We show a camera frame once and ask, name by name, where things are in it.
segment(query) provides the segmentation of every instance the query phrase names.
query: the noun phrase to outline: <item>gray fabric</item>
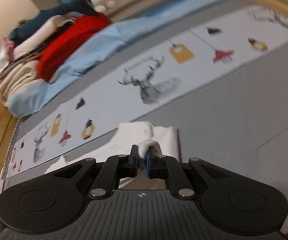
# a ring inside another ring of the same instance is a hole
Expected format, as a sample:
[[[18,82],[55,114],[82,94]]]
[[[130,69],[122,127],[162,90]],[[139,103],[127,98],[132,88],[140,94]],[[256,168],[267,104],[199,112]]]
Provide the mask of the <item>gray fabric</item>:
[[[99,65],[23,122],[17,138],[62,102],[124,61],[176,33],[247,4],[213,6],[143,39]],[[199,157],[279,189],[288,200],[288,45],[265,58],[148,114],[139,120],[179,129],[183,162]],[[73,160],[108,142],[114,132],[66,154]],[[9,185],[34,178],[56,159],[10,178]],[[288,218],[282,228],[288,232]]]

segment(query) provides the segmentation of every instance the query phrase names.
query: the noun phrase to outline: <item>deer print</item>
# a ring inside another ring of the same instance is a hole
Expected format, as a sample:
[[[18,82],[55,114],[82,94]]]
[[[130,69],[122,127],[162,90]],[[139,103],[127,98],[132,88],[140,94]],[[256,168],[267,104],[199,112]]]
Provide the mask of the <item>deer print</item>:
[[[266,12],[265,17],[260,17],[259,14]],[[254,10],[252,12],[248,12],[250,15],[252,15],[257,21],[266,21],[266,22],[271,22],[271,23],[279,23],[281,26],[285,27],[288,29],[288,21],[282,20],[280,15],[278,15],[275,12],[265,10],[265,9],[259,9],[259,10]]]
[[[142,101],[146,105],[158,103],[161,98],[166,99],[182,82],[179,78],[173,77],[167,81],[152,85],[150,80],[154,77],[155,71],[163,65],[165,57],[162,56],[161,60],[153,58],[151,61],[155,62],[155,67],[149,65],[149,71],[143,80],[136,79],[133,76],[128,80],[128,70],[125,69],[125,75],[122,82],[118,81],[121,85],[139,86]]]
[[[39,148],[40,148],[40,144],[43,141],[43,138],[47,135],[49,130],[50,130],[50,126],[48,125],[48,123],[46,123],[45,125],[39,128],[34,138],[34,142],[35,142],[35,151],[34,151],[34,157],[33,157],[34,162],[37,162],[45,154],[45,148],[42,150],[40,150]]]

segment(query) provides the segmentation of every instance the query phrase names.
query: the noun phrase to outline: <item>stack of folded clothes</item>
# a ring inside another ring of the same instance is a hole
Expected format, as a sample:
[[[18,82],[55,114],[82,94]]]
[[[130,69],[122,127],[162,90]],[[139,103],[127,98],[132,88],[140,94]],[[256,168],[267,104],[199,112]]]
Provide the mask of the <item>stack of folded clothes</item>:
[[[58,67],[88,38],[108,26],[86,0],[73,0],[14,29],[0,49],[0,102],[35,82],[49,82]]]

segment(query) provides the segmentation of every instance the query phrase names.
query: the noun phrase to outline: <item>dark teal garment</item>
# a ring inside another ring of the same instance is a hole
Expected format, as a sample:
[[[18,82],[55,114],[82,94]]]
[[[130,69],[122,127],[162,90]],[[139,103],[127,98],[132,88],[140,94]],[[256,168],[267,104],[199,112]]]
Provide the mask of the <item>dark teal garment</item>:
[[[23,41],[31,37],[41,26],[51,17],[55,15],[64,15],[68,12],[78,12],[85,15],[98,15],[98,13],[87,3],[87,0],[73,0],[70,3],[61,4],[57,7],[42,10],[34,19],[27,21],[22,26],[14,29],[9,39],[14,41],[17,47]]]

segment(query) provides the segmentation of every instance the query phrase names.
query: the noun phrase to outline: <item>ribbed gray surface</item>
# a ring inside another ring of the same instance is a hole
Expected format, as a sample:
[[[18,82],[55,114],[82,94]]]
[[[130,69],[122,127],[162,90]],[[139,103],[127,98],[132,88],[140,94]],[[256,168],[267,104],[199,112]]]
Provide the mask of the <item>ribbed gray surface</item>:
[[[107,200],[92,201],[74,223],[57,232],[29,236],[4,230],[0,240],[285,240],[278,232],[235,236],[210,224],[191,201],[173,198],[169,190],[116,190]]]

